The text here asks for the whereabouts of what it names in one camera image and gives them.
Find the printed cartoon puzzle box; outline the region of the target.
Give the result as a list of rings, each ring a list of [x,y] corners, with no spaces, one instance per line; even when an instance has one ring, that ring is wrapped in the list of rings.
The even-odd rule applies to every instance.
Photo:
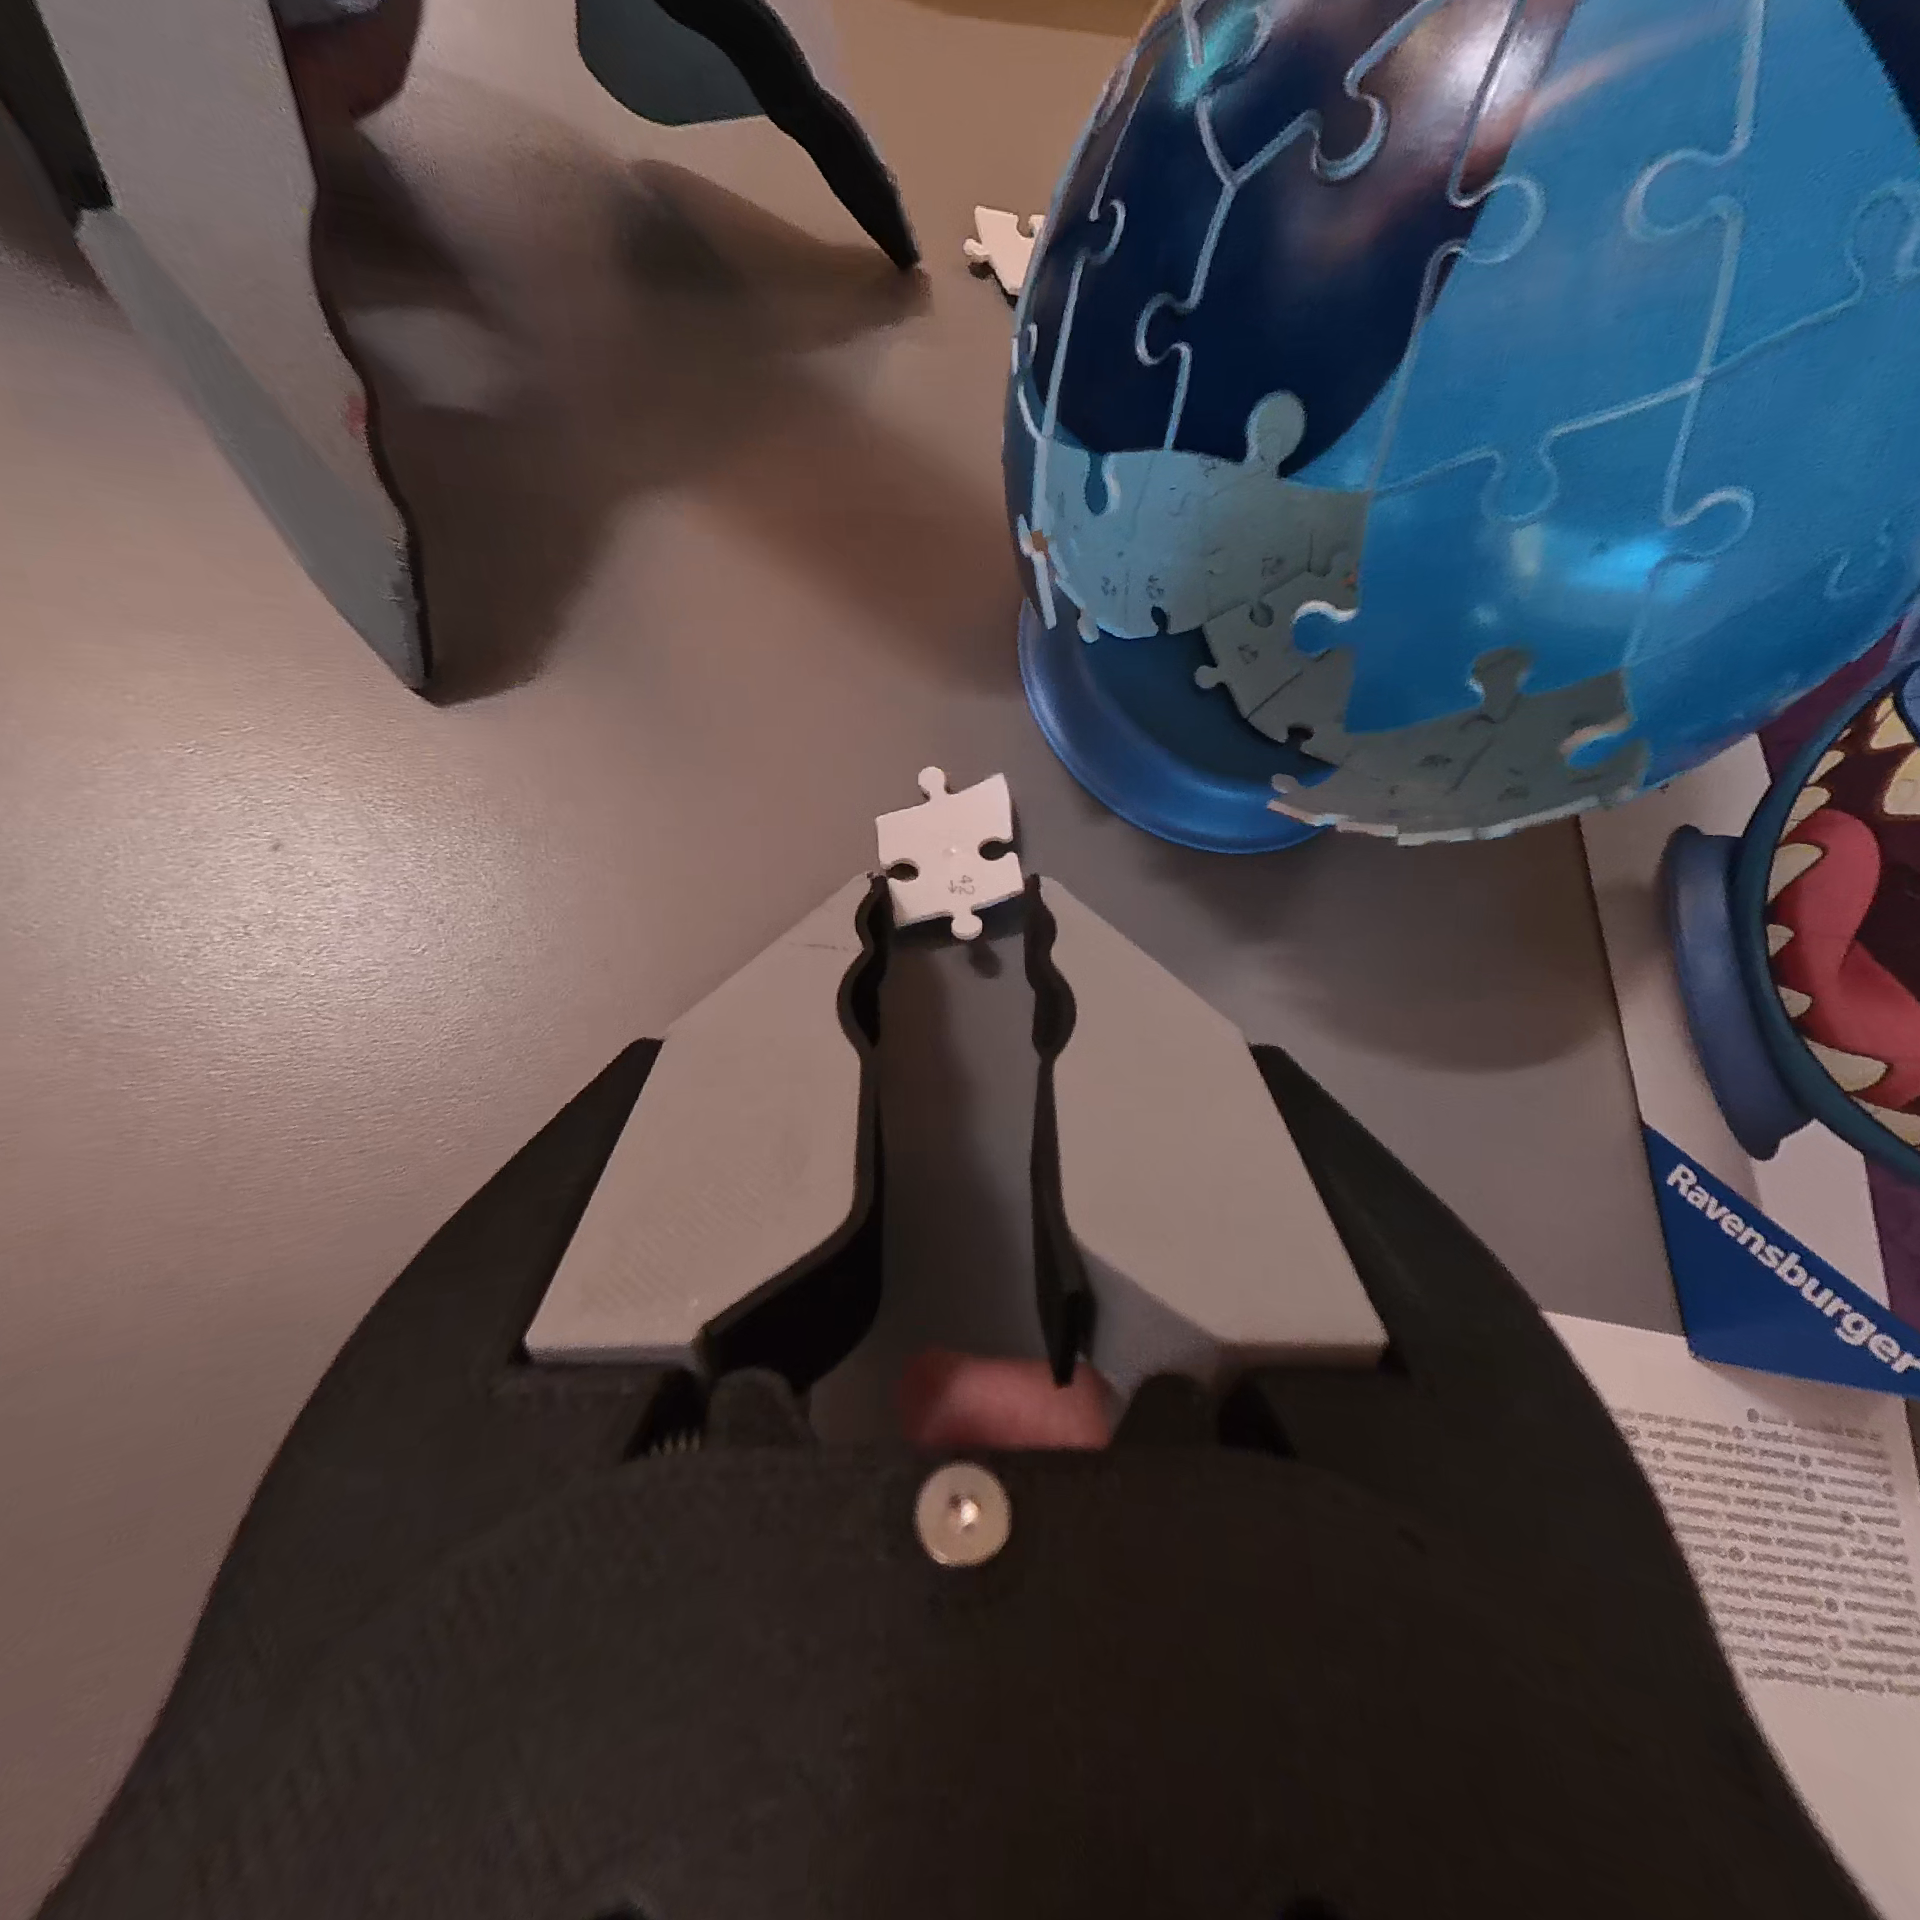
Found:
[[[1914,612],[1581,852],[1690,1352],[1914,1408]]]

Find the blue round ball stand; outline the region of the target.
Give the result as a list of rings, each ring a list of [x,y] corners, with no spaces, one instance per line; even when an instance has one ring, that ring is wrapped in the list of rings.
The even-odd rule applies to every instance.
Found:
[[[1282,746],[1199,690],[1199,631],[1094,638],[1018,612],[1029,708],[1063,767],[1117,819],[1199,852],[1280,852],[1321,835],[1273,810]]]

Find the white instruction sheet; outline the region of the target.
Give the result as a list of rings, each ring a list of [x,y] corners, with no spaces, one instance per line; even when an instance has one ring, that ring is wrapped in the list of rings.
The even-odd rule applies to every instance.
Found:
[[[1791,1739],[1914,1768],[1920,1578],[1907,1408],[1549,1317],[1653,1487],[1726,1665]]]

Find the single white puzzle piece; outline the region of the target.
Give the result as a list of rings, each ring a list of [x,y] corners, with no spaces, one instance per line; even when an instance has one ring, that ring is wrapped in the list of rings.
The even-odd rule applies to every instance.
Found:
[[[1012,787],[988,772],[957,789],[940,767],[923,767],[915,789],[915,806],[874,819],[892,924],[946,924],[950,939],[974,939],[982,913],[1023,899]]]

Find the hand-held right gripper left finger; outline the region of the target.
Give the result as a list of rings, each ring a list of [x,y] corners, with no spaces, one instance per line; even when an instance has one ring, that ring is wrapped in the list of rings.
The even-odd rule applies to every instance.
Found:
[[[884,1294],[877,983],[858,874],[659,1036],[527,1328],[545,1363],[773,1370],[819,1386]]]

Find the person's right hand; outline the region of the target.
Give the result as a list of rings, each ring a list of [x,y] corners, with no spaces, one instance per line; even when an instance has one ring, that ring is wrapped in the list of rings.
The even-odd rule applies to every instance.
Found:
[[[899,1379],[899,1426],[923,1454],[1099,1454],[1114,1396],[1088,1363],[1063,1386],[1045,1360],[923,1352]]]

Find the white joined puzzle pieces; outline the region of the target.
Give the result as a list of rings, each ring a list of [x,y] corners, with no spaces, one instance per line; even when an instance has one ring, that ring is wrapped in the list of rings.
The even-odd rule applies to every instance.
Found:
[[[1000,286],[1001,301],[1023,301],[1034,251],[1042,240],[1042,210],[974,207],[974,230],[958,240],[968,274]]]

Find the blue puzzle ball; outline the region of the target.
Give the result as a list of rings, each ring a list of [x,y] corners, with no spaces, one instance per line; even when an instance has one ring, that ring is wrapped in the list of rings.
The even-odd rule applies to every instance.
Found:
[[[1914,603],[1914,6],[1156,6],[1034,251],[1023,599],[1199,631],[1273,810],[1633,800]]]

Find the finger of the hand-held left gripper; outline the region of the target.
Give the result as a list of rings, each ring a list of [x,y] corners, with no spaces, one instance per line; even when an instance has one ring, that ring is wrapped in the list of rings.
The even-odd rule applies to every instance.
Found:
[[[652,127],[773,119],[841,207],[899,267],[923,245],[899,176],[847,104],[831,6],[808,0],[583,0],[588,78]]]
[[[297,570],[431,684],[416,526],[312,268],[320,176],[285,37],[360,6],[9,0],[3,128]]]

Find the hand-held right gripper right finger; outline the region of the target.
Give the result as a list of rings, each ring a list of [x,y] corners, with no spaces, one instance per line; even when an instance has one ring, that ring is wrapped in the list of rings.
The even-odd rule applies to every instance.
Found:
[[[1366,1363],[1385,1328],[1245,1032],[1029,880],[1034,1258],[1054,1386]]]

